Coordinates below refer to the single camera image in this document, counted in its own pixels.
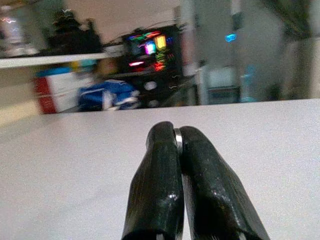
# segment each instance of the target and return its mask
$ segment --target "shelf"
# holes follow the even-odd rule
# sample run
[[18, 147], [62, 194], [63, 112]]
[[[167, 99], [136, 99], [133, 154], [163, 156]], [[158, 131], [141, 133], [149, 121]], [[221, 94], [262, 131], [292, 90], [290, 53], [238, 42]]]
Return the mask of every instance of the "shelf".
[[80, 61], [85, 59], [106, 59], [107, 57], [108, 55], [106, 53], [91, 53], [91, 54], [74, 54], [74, 55], [59, 55], [59, 56], [1, 58], [0, 69], [69, 63], [69, 62]]

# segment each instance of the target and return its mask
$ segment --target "table surface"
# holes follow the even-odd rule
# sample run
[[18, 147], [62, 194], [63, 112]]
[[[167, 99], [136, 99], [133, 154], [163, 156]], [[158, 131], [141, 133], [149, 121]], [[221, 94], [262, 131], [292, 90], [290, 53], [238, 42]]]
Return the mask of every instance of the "table surface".
[[42, 115], [0, 128], [0, 239], [120, 240], [130, 182], [161, 121], [211, 140], [272, 240], [320, 239], [320, 99]]

